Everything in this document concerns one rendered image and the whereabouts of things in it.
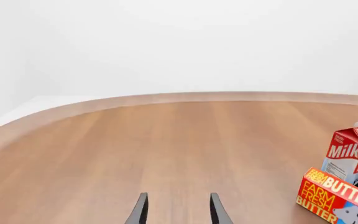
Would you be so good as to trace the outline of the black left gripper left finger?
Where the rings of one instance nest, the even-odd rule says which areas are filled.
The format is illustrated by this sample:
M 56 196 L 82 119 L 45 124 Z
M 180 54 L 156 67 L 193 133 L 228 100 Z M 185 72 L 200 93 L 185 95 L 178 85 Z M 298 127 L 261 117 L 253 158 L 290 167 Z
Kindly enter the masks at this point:
M 148 210 L 148 193 L 142 192 L 125 224 L 147 224 Z

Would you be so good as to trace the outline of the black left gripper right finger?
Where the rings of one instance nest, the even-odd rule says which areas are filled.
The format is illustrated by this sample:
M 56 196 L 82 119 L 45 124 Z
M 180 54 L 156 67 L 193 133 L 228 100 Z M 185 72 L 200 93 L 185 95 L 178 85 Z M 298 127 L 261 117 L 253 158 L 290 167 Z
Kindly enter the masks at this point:
M 233 224 L 217 193 L 211 193 L 209 210 L 212 224 Z

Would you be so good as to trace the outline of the red yellow butter box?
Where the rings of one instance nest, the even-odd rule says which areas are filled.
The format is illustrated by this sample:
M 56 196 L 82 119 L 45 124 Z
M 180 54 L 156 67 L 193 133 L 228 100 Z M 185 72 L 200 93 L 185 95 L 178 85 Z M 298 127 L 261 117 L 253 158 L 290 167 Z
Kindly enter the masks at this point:
M 330 224 L 358 224 L 358 187 L 311 167 L 296 203 Z

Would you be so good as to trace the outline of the red white milk carton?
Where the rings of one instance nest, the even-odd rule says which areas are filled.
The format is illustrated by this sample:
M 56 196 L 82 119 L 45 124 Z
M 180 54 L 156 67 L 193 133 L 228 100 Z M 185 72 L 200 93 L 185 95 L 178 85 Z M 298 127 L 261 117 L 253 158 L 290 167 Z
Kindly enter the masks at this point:
M 321 170 L 358 186 L 358 126 L 334 132 Z

